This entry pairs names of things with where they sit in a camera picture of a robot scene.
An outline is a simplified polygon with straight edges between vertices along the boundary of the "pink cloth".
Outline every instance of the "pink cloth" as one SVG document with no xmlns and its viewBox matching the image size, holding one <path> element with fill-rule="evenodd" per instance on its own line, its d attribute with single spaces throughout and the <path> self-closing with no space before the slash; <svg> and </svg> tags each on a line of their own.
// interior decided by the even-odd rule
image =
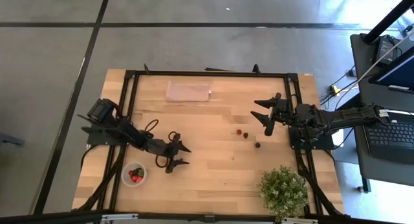
<svg viewBox="0 0 414 224">
<path fill-rule="evenodd" d="M 166 98 L 168 102 L 206 102 L 210 93 L 209 83 L 168 82 Z"/>
</svg>

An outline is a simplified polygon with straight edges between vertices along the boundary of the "black desk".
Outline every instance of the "black desk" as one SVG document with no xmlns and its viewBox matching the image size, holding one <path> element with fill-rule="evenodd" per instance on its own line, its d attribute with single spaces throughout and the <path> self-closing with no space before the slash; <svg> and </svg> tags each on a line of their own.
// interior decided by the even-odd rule
<svg viewBox="0 0 414 224">
<path fill-rule="evenodd" d="M 400 48 L 402 51 L 405 51 L 412 45 L 413 42 L 408 41 L 402 43 Z M 351 36 L 351 46 L 356 73 L 358 77 L 361 77 L 372 66 L 371 58 L 374 55 L 375 46 L 362 42 L 360 35 Z M 379 69 L 372 69 L 370 74 L 377 72 Z M 358 106 L 358 103 L 359 105 L 361 103 L 375 103 L 388 109 L 414 111 L 413 94 L 390 91 L 383 85 L 370 84 L 368 80 L 368 78 L 363 79 L 359 83 L 360 94 L 352 97 L 341 108 Z M 368 145 L 362 126 L 355 128 L 355 140 L 360 172 L 363 178 L 414 186 L 414 165 L 400 164 L 371 157 L 368 153 Z"/>
</svg>

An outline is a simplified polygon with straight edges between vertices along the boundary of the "gray floor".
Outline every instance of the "gray floor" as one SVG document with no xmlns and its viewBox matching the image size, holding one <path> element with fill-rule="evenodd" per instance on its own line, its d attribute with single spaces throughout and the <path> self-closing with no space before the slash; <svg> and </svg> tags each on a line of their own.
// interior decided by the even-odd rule
<svg viewBox="0 0 414 224">
<path fill-rule="evenodd" d="M 0 21 L 93 22 L 101 1 L 0 0 Z M 358 23 L 369 28 L 389 11 L 388 4 L 384 0 L 110 0 L 103 20 Z M 352 67 L 349 36 L 361 32 L 101 28 L 75 113 L 86 113 L 100 96 L 106 70 L 141 69 L 144 63 L 150 69 L 234 71 L 250 71 L 257 63 L 264 72 L 313 73 L 322 94 Z M 0 28 L 0 131 L 26 140 L 22 148 L 0 147 L 0 216 L 30 212 L 90 36 L 90 28 Z M 338 87 L 351 80 L 342 80 Z M 72 120 L 46 212 L 71 208 L 86 140 L 80 126 L 85 124 L 77 117 Z M 413 200 L 408 197 L 414 194 L 412 187 L 373 181 L 373 193 L 360 194 L 353 190 L 360 185 L 358 166 L 338 163 L 337 170 L 347 214 L 411 221 L 410 206 L 401 200 Z"/>
</svg>

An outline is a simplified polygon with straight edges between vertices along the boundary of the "potted plant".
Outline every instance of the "potted plant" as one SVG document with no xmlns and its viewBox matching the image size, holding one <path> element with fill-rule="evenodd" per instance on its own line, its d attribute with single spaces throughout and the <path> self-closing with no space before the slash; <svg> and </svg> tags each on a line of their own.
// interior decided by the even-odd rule
<svg viewBox="0 0 414 224">
<path fill-rule="evenodd" d="M 258 187 L 264 207 L 276 221 L 303 214 L 303 207 L 309 203 L 305 179 L 286 166 L 264 172 Z"/>
</svg>

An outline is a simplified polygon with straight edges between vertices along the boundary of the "wooden tabletop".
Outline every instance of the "wooden tabletop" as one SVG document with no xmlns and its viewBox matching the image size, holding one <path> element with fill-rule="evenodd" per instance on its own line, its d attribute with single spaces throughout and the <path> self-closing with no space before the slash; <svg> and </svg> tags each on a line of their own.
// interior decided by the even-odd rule
<svg viewBox="0 0 414 224">
<path fill-rule="evenodd" d="M 119 101 L 124 74 L 125 70 L 108 70 L 102 97 Z M 303 103 L 319 104 L 313 75 L 300 74 L 299 78 Z M 167 102 L 169 81 L 209 82 L 210 100 Z M 169 132 L 181 133 L 183 144 L 192 153 L 180 152 L 177 158 L 190 164 L 166 174 L 155 165 L 154 155 L 127 148 L 124 165 L 141 162 L 148 177 L 135 188 L 120 183 L 116 211 L 269 215 L 256 186 L 262 172 L 281 165 L 297 170 L 287 126 L 276 124 L 273 136 L 266 137 L 262 125 L 250 114 L 250 111 L 268 113 L 268 109 L 253 101 L 269 99 L 276 92 L 286 98 L 281 78 L 140 76 L 132 117 L 135 127 L 144 129 L 151 120 L 158 119 L 158 126 L 151 131 L 155 138 L 167 142 Z M 247 132 L 248 138 L 234 134 L 237 129 Z M 260 148 L 254 147 L 256 142 L 261 143 Z M 99 185 L 107 152 L 108 146 L 99 146 L 86 156 L 73 208 L 84 204 Z M 343 212 L 332 159 L 324 151 L 312 152 L 319 186 Z M 109 206 L 111 187 L 112 184 L 108 186 L 104 207 Z M 311 212 L 315 213 L 310 187 L 309 201 Z"/>
</svg>

